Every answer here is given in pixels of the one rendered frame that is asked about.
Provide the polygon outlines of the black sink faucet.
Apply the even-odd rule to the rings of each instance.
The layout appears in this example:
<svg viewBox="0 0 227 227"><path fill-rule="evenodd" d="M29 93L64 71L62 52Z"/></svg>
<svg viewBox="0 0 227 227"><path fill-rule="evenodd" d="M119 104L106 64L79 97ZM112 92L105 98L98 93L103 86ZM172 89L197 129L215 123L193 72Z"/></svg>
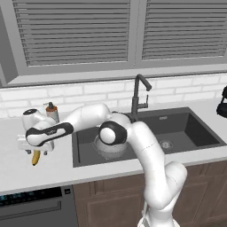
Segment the black sink faucet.
<svg viewBox="0 0 227 227"><path fill-rule="evenodd" d="M138 89L139 89L140 82L145 86L147 91L150 91L152 89L152 85L141 74L138 74L136 76L135 83L134 83L134 95L131 101L131 113L130 113L131 120L133 122L137 121L137 110L138 110L137 105L138 103L140 104L139 96L138 96Z"/></svg>

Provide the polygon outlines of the grey window frame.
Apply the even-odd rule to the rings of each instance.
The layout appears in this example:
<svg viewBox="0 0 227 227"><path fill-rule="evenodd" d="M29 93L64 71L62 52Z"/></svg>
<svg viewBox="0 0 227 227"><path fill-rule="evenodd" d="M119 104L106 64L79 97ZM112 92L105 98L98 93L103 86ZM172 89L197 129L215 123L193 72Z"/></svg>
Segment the grey window frame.
<svg viewBox="0 0 227 227"><path fill-rule="evenodd" d="M130 0L128 58L119 62L29 67L25 60L12 0L0 0L0 82L4 87L227 72L222 57L143 60L147 0Z"/></svg>

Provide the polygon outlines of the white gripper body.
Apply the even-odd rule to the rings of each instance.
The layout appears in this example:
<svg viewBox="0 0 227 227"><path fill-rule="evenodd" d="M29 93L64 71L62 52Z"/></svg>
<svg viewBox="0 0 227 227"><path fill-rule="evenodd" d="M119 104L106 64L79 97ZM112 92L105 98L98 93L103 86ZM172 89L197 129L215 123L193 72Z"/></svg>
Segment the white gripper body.
<svg viewBox="0 0 227 227"><path fill-rule="evenodd" d="M49 141L42 146L30 145L24 135L18 135L18 148L20 150L39 150L43 152L52 152L54 149L54 142Z"/></svg>

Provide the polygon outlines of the brown soap dispenser bottle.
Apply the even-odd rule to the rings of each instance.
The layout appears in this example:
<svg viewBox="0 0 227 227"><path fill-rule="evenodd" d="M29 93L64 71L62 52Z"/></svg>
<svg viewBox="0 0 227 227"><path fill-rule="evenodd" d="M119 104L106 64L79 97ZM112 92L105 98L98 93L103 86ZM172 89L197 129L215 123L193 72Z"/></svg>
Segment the brown soap dispenser bottle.
<svg viewBox="0 0 227 227"><path fill-rule="evenodd" d="M55 122L59 122L58 108L52 102L46 103L46 114L51 117Z"/></svg>

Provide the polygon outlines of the brown wooden cupboard door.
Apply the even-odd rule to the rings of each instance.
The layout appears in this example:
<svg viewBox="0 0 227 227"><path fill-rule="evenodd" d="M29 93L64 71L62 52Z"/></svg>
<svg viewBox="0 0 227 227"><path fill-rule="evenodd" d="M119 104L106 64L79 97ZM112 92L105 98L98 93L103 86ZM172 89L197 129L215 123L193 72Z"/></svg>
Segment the brown wooden cupboard door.
<svg viewBox="0 0 227 227"><path fill-rule="evenodd" d="M142 174L74 184L79 227L137 227L144 188Z"/></svg>
<svg viewBox="0 0 227 227"><path fill-rule="evenodd" d="M208 164L187 167L188 176L173 212L180 227L199 227L200 213L211 185L207 168Z"/></svg>
<svg viewBox="0 0 227 227"><path fill-rule="evenodd" d="M215 189L210 193L211 201L207 211L207 223L227 221L227 160L218 161L214 164L218 171L218 181Z"/></svg>

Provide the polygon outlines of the dark grey dishwasher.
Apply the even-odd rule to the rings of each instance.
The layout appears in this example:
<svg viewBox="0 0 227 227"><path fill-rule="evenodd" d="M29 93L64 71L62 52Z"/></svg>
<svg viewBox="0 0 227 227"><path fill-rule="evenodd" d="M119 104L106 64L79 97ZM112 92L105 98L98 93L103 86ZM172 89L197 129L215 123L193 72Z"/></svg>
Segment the dark grey dishwasher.
<svg viewBox="0 0 227 227"><path fill-rule="evenodd" d="M73 187L0 195L0 227L79 227Z"/></svg>

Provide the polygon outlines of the dark grey sink basin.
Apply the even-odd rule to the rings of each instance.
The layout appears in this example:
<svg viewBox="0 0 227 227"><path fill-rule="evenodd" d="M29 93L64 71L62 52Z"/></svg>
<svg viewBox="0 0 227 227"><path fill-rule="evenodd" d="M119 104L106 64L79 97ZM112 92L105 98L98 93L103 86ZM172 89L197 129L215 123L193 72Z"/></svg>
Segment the dark grey sink basin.
<svg viewBox="0 0 227 227"><path fill-rule="evenodd" d="M161 148L165 154L226 146L225 142L189 107L140 112L137 116L152 130L159 143L162 140L173 143L172 149ZM106 160L93 147L97 135L98 127L72 135L74 168L133 160L137 157L128 145L121 157Z"/></svg>

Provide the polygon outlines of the black countertop appliance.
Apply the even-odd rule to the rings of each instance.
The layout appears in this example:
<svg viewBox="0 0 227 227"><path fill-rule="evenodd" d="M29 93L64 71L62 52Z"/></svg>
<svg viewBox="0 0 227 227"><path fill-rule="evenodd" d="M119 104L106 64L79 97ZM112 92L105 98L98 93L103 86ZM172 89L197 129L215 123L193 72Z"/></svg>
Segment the black countertop appliance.
<svg viewBox="0 0 227 227"><path fill-rule="evenodd" d="M216 113L227 119L227 103L224 102L225 99L227 99L227 86L224 87L221 102L216 108Z"/></svg>

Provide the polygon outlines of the white colander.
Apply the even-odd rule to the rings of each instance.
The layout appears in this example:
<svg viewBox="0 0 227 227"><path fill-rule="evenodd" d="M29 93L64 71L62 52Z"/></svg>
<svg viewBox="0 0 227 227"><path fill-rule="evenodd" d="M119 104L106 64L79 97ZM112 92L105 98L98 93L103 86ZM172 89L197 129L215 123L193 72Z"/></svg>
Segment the white colander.
<svg viewBox="0 0 227 227"><path fill-rule="evenodd" d="M93 147L105 159L113 159L121 157L126 152L128 144L106 145L99 137L95 137Z"/></svg>

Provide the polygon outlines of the silver sink drain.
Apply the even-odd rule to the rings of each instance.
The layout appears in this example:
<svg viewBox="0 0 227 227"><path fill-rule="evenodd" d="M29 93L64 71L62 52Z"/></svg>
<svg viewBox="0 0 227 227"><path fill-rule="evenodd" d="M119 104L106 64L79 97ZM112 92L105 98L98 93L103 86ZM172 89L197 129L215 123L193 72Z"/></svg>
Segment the silver sink drain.
<svg viewBox="0 0 227 227"><path fill-rule="evenodd" d="M173 143L171 141L168 141L168 140L162 140L160 142L160 146L163 149L172 149L173 148Z"/></svg>

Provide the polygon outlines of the grey window blind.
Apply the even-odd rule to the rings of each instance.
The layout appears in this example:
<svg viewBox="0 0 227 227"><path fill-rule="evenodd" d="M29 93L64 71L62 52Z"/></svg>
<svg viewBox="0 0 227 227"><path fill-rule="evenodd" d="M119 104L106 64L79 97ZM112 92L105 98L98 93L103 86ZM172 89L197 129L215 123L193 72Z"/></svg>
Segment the grey window blind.
<svg viewBox="0 0 227 227"><path fill-rule="evenodd" d="M142 59L222 57L227 0L147 0Z"/></svg>
<svg viewBox="0 0 227 227"><path fill-rule="evenodd" d="M12 0L29 67L128 58L130 0Z"/></svg>

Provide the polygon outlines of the yellow banana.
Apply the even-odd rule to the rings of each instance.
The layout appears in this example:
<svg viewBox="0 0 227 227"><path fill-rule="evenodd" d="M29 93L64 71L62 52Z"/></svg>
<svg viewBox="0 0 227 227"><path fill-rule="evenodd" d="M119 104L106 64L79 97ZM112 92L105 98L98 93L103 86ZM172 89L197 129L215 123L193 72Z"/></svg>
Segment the yellow banana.
<svg viewBox="0 0 227 227"><path fill-rule="evenodd" d="M40 154L41 152L39 150L34 150L34 153L33 153L33 158L32 158L32 164L35 166L39 159L40 159Z"/></svg>

